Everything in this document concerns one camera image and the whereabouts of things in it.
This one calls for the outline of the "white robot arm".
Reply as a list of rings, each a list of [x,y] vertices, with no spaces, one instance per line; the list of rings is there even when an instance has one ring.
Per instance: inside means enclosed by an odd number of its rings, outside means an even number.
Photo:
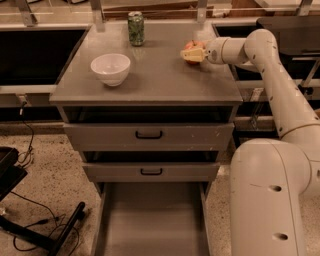
[[[274,35],[218,37],[180,52],[190,62],[251,63],[279,138],[253,139],[230,165],[232,256],[306,256],[299,196],[319,193],[320,119],[283,67]]]

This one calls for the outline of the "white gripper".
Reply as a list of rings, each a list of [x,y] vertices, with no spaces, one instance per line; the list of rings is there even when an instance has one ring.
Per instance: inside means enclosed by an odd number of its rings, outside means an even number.
[[[186,49],[182,50],[180,55],[185,61],[202,62],[207,58],[212,64],[225,64],[224,55],[228,40],[229,37],[218,37],[208,40],[205,43],[205,50],[202,48]]]

